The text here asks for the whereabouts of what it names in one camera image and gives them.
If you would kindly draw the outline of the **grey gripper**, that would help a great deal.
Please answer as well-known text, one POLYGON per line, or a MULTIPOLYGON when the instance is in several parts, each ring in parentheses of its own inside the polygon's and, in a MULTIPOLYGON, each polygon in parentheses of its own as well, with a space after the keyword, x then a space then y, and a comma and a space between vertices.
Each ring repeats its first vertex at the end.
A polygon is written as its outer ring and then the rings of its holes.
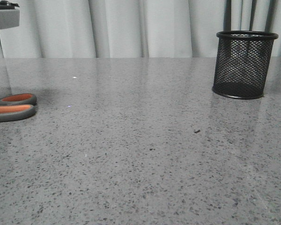
POLYGON ((20 11, 17 9, 18 7, 18 3, 0 1, 0 30, 19 26, 20 11))

